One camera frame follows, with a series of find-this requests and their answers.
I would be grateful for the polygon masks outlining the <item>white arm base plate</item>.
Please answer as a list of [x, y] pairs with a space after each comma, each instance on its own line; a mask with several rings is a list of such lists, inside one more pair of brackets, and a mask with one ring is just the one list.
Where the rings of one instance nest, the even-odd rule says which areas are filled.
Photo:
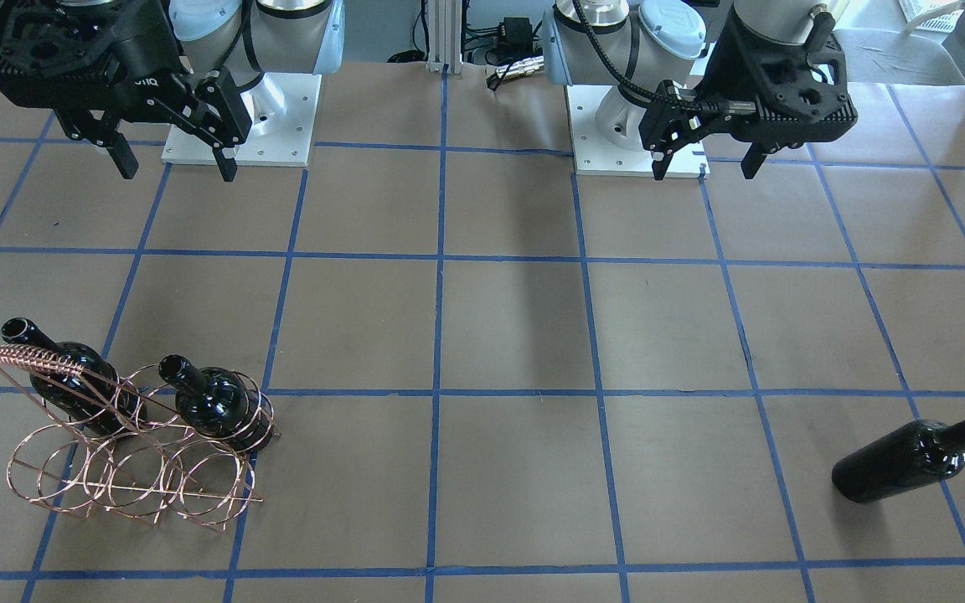
[[305, 168], [312, 147], [319, 88], [317, 74], [267, 73], [242, 102], [251, 120], [244, 144], [226, 150], [238, 167]]
[[615, 85], [567, 85], [565, 92], [578, 174], [653, 176], [653, 154], [639, 132], [646, 107]]

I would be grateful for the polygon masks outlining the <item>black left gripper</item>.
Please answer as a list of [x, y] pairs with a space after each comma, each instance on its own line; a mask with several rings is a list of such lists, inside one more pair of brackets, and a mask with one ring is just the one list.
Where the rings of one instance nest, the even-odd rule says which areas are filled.
[[845, 54], [828, 10], [732, 10], [700, 81], [700, 92], [664, 80], [638, 126], [665, 179], [675, 153], [714, 133], [750, 142], [744, 179], [758, 174], [770, 145], [833, 142], [858, 121]]

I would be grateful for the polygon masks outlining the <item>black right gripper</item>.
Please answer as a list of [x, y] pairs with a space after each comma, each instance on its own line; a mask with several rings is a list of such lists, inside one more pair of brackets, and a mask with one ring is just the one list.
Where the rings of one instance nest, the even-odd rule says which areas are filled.
[[69, 140], [106, 150], [124, 179], [138, 161], [120, 122], [172, 125], [208, 147], [225, 182], [251, 117], [229, 70], [189, 85], [163, 1], [22, 1], [0, 48], [0, 92], [49, 108]]

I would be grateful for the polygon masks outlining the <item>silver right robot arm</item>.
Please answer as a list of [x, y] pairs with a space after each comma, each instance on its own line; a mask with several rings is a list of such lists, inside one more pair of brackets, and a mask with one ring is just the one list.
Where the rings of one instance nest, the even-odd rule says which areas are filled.
[[305, 167], [322, 77], [340, 68], [341, 1], [23, 1], [0, 92], [49, 108], [70, 140], [138, 161], [120, 123], [169, 125], [163, 161]]

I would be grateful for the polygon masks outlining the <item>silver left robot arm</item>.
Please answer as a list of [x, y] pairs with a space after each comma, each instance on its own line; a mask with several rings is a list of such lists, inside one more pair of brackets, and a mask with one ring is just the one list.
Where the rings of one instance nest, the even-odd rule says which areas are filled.
[[711, 135], [770, 154], [833, 142], [858, 120], [834, 34], [843, 1], [556, 1], [541, 23], [558, 85], [602, 85], [595, 126], [652, 159], [655, 179]]

